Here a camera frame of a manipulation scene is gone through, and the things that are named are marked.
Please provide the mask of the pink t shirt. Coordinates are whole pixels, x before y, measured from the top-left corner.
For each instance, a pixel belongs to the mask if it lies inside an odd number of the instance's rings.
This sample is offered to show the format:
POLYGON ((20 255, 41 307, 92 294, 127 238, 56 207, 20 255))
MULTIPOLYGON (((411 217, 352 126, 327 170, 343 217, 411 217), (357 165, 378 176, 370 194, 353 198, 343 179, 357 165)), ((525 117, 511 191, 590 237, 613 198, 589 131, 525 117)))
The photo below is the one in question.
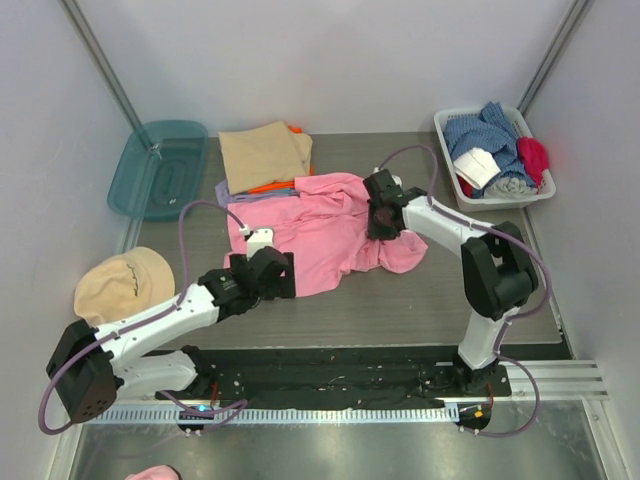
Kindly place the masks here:
POLYGON ((382 267, 407 273, 427 252, 425 241, 412 232, 390 241, 368 238, 369 195, 354 174, 299 177, 295 190, 293 196, 231 203, 228 209, 253 229, 272 229, 274 247, 294 254, 298 297, 333 290, 353 272, 382 267))

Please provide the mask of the teal t shirt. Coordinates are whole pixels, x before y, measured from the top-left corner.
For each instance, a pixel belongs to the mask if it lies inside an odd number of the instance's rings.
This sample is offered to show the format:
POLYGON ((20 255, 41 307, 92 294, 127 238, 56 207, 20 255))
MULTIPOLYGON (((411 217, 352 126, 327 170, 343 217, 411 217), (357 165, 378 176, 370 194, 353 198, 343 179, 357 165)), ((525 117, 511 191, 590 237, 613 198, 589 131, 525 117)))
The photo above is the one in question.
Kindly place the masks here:
POLYGON ((259 190, 257 192, 242 192, 236 194, 237 198, 247 197, 249 199, 269 198, 269 197, 283 197, 283 196, 296 196, 297 191, 294 188, 280 188, 272 190, 259 190))

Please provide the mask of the orange t shirt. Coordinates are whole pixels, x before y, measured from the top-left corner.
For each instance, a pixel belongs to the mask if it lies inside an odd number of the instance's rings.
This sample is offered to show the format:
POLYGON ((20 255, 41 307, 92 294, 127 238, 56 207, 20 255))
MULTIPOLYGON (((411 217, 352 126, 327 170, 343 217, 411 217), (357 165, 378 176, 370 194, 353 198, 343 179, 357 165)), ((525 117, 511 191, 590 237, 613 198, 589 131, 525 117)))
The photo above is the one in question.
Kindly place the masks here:
POLYGON ((268 136, 258 142, 257 178, 248 192, 294 188, 296 178, 314 174, 311 136, 299 126, 288 124, 286 129, 284 136, 276 123, 260 128, 268 136))

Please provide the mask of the lavender t shirt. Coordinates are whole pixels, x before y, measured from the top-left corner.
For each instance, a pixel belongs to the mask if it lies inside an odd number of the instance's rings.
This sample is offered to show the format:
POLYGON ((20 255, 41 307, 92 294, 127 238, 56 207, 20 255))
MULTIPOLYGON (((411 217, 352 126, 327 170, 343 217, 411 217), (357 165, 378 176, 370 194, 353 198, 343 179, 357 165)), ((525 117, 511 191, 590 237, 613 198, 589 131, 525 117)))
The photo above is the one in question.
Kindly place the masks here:
POLYGON ((271 199, 271 198, 280 198, 280 197, 269 197, 269 198, 258 198, 258 199, 249 199, 247 197, 237 198, 236 194, 230 193, 227 180, 223 180, 215 186, 215 194, 216 194, 216 199, 218 204, 223 207, 226 207, 229 204, 233 204, 233 203, 254 203, 254 202, 271 199))

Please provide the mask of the beige t shirt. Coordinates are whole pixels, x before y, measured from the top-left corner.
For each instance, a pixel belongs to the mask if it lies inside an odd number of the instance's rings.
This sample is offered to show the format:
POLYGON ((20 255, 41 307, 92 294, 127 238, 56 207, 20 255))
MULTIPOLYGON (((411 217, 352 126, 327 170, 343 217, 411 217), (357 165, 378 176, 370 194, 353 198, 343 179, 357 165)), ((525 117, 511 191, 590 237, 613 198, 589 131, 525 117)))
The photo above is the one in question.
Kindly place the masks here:
POLYGON ((220 132, 223 164, 231 194, 294 180, 311 172, 312 138, 283 121, 251 130, 220 132))

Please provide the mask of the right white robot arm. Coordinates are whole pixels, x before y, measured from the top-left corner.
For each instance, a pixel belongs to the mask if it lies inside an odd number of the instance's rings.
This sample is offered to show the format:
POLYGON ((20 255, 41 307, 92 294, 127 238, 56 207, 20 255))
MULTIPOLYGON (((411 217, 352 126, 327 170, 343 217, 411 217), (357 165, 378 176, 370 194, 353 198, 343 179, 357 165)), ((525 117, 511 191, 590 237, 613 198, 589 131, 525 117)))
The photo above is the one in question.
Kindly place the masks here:
POLYGON ((477 393, 496 371, 509 323, 538 289, 532 250, 513 223, 478 222, 421 189, 403 189, 386 169, 375 171, 363 184, 369 195, 370 239, 395 240, 413 232, 460 259, 471 315, 454 356, 451 380, 460 393, 477 393))

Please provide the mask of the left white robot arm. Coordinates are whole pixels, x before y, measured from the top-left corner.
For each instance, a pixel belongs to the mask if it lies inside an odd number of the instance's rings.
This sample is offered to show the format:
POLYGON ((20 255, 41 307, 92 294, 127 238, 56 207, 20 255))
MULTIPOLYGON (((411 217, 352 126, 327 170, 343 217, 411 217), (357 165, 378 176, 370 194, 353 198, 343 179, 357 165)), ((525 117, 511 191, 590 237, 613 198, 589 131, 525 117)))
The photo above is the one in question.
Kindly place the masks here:
POLYGON ((105 413, 117 400, 183 391, 205 397, 213 375, 195 347, 155 356, 153 350, 193 330, 242 315, 261 301, 296 295, 294 255, 264 247, 234 254, 229 267, 213 269, 176 297, 129 318, 92 327, 84 319, 68 325, 46 366, 50 379, 38 421, 57 395, 71 425, 105 413))

